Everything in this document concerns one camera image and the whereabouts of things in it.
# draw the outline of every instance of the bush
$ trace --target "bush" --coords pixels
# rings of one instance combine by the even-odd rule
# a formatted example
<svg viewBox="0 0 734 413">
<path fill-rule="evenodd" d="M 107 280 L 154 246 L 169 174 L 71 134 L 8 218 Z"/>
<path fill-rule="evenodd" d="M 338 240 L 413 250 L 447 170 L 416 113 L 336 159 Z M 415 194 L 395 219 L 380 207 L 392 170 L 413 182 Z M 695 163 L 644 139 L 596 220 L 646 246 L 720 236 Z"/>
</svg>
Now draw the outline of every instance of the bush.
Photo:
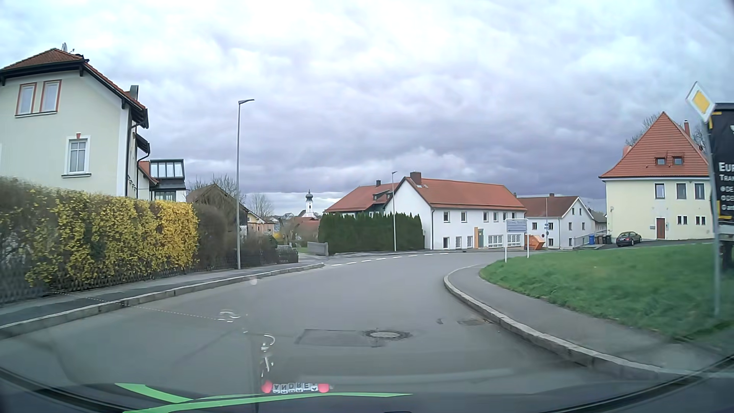
<svg viewBox="0 0 734 413">
<path fill-rule="evenodd" d="M 424 236 L 421 219 L 416 215 L 395 215 L 398 251 L 423 249 Z M 356 251 L 392 251 L 393 216 L 368 214 L 328 214 L 319 224 L 319 242 L 329 243 L 329 254 Z"/>
</svg>

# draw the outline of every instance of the roof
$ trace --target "roof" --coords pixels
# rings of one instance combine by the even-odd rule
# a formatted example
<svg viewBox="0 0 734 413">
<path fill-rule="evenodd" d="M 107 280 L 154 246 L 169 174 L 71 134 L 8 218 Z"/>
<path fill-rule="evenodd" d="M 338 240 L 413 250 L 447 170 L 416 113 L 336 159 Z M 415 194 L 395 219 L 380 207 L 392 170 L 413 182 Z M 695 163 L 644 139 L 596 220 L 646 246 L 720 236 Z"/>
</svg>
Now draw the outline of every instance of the roof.
<svg viewBox="0 0 734 413">
<path fill-rule="evenodd" d="M 397 192 L 404 183 L 410 184 L 425 202 L 434 208 L 526 210 L 525 206 L 502 184 L 422 178 L 421 185 L 418 186 L 406 176 L 395 191 Z"/>
<path fill-rule="evenodd" d="M 590 209 L 589 214 L 591 214 L 594 221 L 598 223 L 606 222 L 606 215 L 604 214 L 604 212 L 594 211 L 593 209 Z"/>
<path fill-rule="evenodd" d="M 533 196 L 519 198 L 528 211 L 526 217 L 533 218 L 562 218 L 571 208 L 578 196 Z"/>
<path fill-rule="evenodd" d="M 100 71 L 89 64 L 89 59 L 85 59 L 82 54 L 72 54 L 67 51 L 56 48 L 42 51 L 31 57 L 27 57 L 19 62 L 5 66 L 0 69 L 0 84 L 5 85 L 5 79 L 31 76 L 33 74 L 51 73 L 55 71 L 72 71 L 86 70 L 91 73 L 99 82 L 107 86 L 113 93 L 118 95 L 122 100 L 129 103 L 137 112 L 137 121 L 141 122 L 143 128 L 148 128 L 148 110 L 145 105 L 141 104 L 137 99 L 133 98 L 129 92 L 124 91 L 110 79 L 104 76 Z"/>
<path fill-rule="evenodd" d="M 362 187 L 356 187 L 342 199 L 326 208 L 324 212 L 364 211 L 373 204 L 384 204 L 387 202 L 388 194 L 385 193 L 385 191 L 392 191 L 392 189 L 392 184 L 381 184 L 380 186 L 364 185 Z M 375 200 L 373 195 L 378 193 L 384 194 Z"/>
<path fill-rule="evenodd" d="M 682 157 L 674 165 L 673 157 Z M 656 159 L 665 158 L 665 165 Z M 599 178 L 708 176 L 708 161 L 699 146 L 665 112 L 637 140 L 617 164 Z"/>
</svg>

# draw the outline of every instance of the yellow diamond sign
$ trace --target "yellow diamond sign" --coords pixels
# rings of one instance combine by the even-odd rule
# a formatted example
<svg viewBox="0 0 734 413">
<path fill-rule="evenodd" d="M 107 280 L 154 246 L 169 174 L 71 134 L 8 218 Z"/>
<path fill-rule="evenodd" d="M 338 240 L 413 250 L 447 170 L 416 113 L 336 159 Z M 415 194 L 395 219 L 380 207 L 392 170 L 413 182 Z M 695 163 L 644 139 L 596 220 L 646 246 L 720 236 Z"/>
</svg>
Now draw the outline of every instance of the yellow diamond sign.
<svg viewBox="0 0 734 413">
<path fill-rule="evenodd" d="M 686 96 L 686 101 L 696 110 L 696 113 L 704 122 L 708 122 L 715 105 L 698 82 L 693 84 L 691 91 Z"/>
</svg>

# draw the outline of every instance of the distant house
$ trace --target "distant house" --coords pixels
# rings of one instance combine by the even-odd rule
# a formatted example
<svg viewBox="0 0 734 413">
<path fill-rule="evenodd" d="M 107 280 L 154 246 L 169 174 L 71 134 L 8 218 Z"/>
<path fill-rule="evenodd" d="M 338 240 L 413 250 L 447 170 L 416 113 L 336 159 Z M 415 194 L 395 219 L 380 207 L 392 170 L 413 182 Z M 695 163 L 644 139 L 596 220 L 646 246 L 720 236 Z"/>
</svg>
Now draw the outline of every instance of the distant house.
<svg viewBox="0 0 734 413">
<path fill-rule="evenodd" d="M 428 179 L 411 172 L 395 186 L 395 196 L 382 208 L 392 211 L 393 203 L 396 212 L 421 218 L 428 249 L 525 244 L 522 234 L 505 239 L 505 220 L 524 218 L 526 208 L 501 184 Z"/>
<path fill-rule="evenodd" d="M 635 231 L 646 240 L 713 236 L 708 161 L 683 127 L 662 112 L 622 159 L 599 178 L 606 186 L 610 234 Z"/>
<path fill-rule="evenodd" d="M 528 209 L 528 233 L 545 240 L 545 247 L 568 249 L 589 243 L 596 232 L 596 221 L 576 195 L 521 196 L 517 199 Z"/>
<path fill-rule="evenodd" d="M 392 196 L 393 184 L 383 184 L 380 180 L 375 185 L 356 187 L 342 199 L 324 210 L 325 214 L 355 215 L 366 213 L 385 213 L 385 205 Z"/>
</svg>

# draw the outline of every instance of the street sign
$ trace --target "street sign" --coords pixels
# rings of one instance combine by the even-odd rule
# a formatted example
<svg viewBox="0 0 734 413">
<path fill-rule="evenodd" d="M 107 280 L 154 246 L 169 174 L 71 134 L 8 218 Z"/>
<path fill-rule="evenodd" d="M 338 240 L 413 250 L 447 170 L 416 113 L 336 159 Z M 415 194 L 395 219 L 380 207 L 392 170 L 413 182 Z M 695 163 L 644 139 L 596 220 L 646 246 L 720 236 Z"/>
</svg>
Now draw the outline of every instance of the street sign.
<svg viewBox="0 0 734 413">
<path fill-rule="evenodd" d="M 715 105 L 706 92 L 703 91 L 698 82 L 693 84 L 691 91 L 688 92 L 688 95 L 686 96 L 686 101 L 693 107 L 696 113 L 698 113 L 698 116 L 700 116 L 704 122 L 708 122 Z"/>
<path fill-rule="evenodd" d="M 507 225 L 507 232 L 527 232 L 528 231 L 528 220 L 527 219 L 509 219 L 505 220 Z"/>
</svg>

